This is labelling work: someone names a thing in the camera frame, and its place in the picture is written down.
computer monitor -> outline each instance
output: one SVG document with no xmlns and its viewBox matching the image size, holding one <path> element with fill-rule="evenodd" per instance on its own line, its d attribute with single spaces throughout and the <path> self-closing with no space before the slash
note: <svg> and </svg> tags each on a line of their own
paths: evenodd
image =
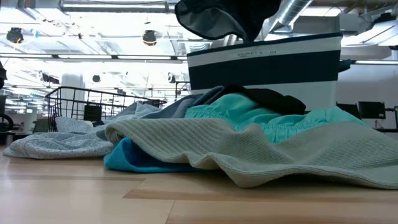
<svg viewBox="0 0 398 224">
<path fill-rule="evenodd" d="M 386 107 L 383 102 L 358 102 L 361 118 L 385 119 Z"/>
<path fill-rule="evenodd" d="M 361 115 L 359 113 L 359 110 L 358 110 L 358 107 L 356 106 L 356 104 L 351 105 L 351 104 L 337 103 L 336 105 L 343 111 L 345 111 L 349 114 L 352 114 L 353 116 L 355 116 L 358 119 L 361 119 Z"/>
</svg>

